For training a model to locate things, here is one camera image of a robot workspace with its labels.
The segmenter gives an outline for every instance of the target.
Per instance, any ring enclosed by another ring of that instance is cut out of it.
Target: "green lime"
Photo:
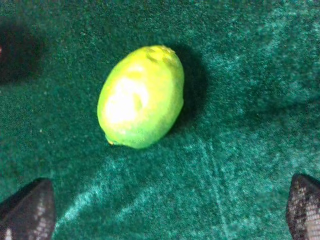
[[[107,77],[97,104],[107,141],[141,149],[164,137],[183,107],[184,78],[168,47],[145,46],[127,55]]]

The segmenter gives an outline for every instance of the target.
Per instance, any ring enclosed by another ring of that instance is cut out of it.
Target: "lime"
[[[178,56],[166,46],[145,46],[122,59],[97,104],[107,141],[142,149],[164,137],[183,107],[184,78]]]

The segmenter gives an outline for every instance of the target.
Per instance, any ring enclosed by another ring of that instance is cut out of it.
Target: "black object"
[[[54,190],[38,178],[0,204],[0,240],[50,240],[56,224]]]
[[[320,182],[306,174],[292,177],[286,221],[293,240],[320,240]]]

